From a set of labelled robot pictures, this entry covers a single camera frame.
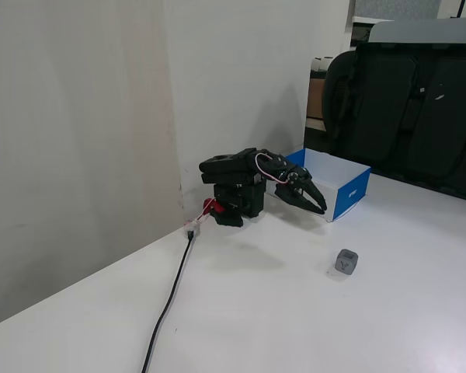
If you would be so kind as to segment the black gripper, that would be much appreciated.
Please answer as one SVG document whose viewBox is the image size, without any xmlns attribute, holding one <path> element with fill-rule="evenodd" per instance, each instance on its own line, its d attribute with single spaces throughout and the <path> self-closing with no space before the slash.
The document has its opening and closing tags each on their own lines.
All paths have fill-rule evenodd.
<svg viewBox="0 0 466 373">
<path fill-rule="evenodd" d="M 324 196 L 311 179 L 311 174 L 298 165 L 281 165 L 273 169 L 275 195 L 283 202 L 305 211 L 323 215 L 327 210 Z"/>
</svg>

